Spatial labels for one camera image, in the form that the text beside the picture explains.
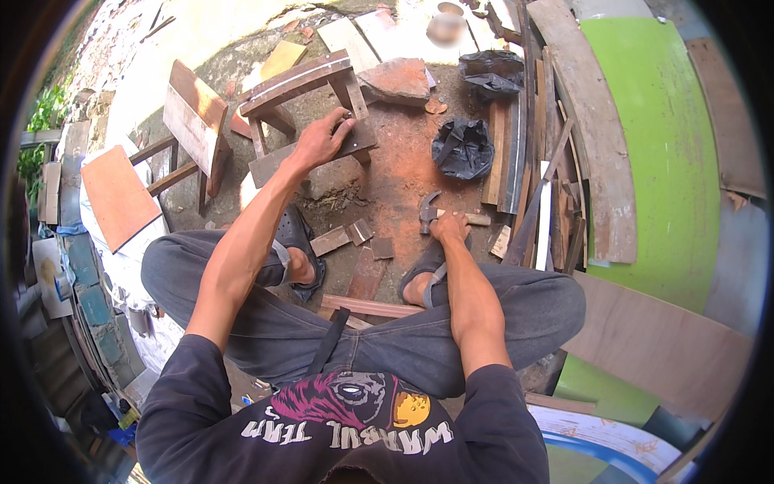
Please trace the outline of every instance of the gray jeans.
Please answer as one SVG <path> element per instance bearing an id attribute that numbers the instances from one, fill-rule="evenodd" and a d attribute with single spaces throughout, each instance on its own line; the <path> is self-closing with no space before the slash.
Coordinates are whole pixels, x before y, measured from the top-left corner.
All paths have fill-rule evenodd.
<path id="1" fill-rule="evenodd" d="M 185 328 L 194 312 L 204 267 L 225 230 L 175 232 L 154 241 L 142 260 L 142 283 L 156 303 Z M 480 264 L 505 313 L 505 345 L 515 369 L 558 349 L 581 330 L 583 289 L 571 277 L 522 267 Z M 303 376 L 330 322 L 280 300 L 283 266 L 272 250 L 239 310 L 226 356 L 273 386 Z M 447 285 L 433 288 L 433 309 L 359 331 L 346 327 L 323 368 L 389 372 L 436 398 L 465 390 L 460 350 L 451 337 Z"/>

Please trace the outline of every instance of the claw hammer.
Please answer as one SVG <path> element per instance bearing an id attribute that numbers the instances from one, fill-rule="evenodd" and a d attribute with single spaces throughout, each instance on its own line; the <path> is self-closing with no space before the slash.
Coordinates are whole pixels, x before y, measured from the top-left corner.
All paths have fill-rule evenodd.
<path id="1" fill-rule="evenodd" d="M 440 190 L 434 191 L 432 194 L 427 195 L 427 197 L 425 197 L 425 199 L 422 201 L 422 206 L 420 207 L 420 234 L 429 234 L 430 223 L 446 213 L 445 210 L 430 207 L 430 202 L 432 202 L 433 199 L 438 195 L 440 195 Z M 470 225 L 483 225 L 485 227 L 491 225 L 491 218 L 489 218 L 487 215 L 466 213 L 465 217 L 467 217 L 467 223 Z"/>

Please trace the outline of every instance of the black strap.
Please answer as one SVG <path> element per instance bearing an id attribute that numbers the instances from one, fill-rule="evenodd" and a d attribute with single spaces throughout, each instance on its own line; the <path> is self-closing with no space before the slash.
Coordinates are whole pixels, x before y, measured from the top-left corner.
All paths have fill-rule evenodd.
<path id="1" fill-rule="evenodd" d="M 305 376 L 316 375 L 323 371 L 323 366 L 334 352 L 341 333 L 344 332 L 344 326 L 347 324 L 347 319 L 349 319 L 349 313 L 350 311 L 346 307 L 336 310 L 330 329 L 325 333 L 323 341 L 320 343 L 320 348 L 317 350 L 317 354 L 314 355 L 312 364 L 309 365 Z"/>

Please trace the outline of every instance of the hammer head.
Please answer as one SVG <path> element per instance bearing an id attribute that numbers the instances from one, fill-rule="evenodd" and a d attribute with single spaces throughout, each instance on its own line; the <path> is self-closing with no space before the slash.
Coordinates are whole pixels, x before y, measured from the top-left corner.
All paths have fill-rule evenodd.
<path id="1" fill-rule="evenodd" d="M 420 234 L 429 234 L 430 223 L 438 218 L 438 209 L 430 207 L 430 203 L 438 195 L 440 195 L 440 190 L 427 195 L 422 201 L 422 206 L 420 207 Z"/>

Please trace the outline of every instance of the green plant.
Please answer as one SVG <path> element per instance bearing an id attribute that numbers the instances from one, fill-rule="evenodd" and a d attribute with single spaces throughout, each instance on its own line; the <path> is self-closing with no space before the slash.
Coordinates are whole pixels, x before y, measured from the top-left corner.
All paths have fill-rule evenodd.
<path id="1" fill-rule="evenodd" d="M 27 131 L 43 131 L 61 127 L 62 121 L 67 115 L 67 107 L 64 105 L 66 98 L 67 92 L 59 86 L 54 86 L 53 89 L 43 89 L 29 117 Z M 43 164 L 43 153 L 43 145 L 19 151 L 16 169 L 19 176 L 26 182 L 27 198 L 30 204 L 35 204 L 38 190 L 41 188 L 40 165 Z"/>

